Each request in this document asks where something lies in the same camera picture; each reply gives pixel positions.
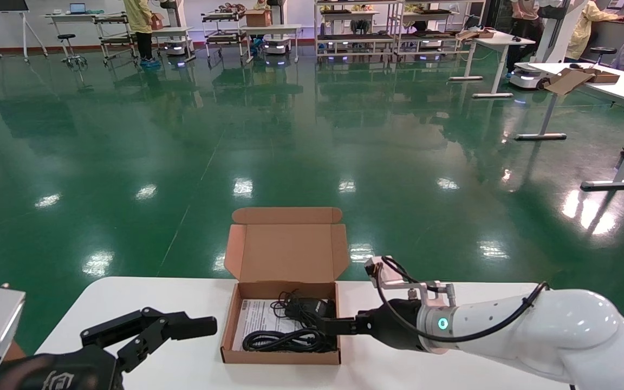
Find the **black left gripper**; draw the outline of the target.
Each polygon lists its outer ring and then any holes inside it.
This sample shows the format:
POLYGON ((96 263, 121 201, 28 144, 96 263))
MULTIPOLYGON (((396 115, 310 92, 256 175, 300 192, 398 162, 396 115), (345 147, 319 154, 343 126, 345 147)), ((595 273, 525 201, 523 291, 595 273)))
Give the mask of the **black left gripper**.
POLYGON ((124 389, 129 373, 169 339, 215 335, 213 316, 161 313, 143 308, 80 333, 84 348, 64 354, 39 354, 0 365, 0 389, 124 389), (104 348, 129 339, 117 359, 104 348))

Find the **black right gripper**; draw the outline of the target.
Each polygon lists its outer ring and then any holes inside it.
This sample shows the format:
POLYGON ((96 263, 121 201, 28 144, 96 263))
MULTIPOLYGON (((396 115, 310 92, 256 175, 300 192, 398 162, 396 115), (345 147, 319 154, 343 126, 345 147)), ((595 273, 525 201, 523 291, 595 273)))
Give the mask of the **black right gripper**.
POLYGON ((419 336, 402 326, 389 306, 412 326, 417 325, 421 302, 419 300, 391 299, 379 308, 362 310, 356 318, 318 318, 315 326, 327 336, 370 335, 377 341, 397 350, 424 352, 419 336))

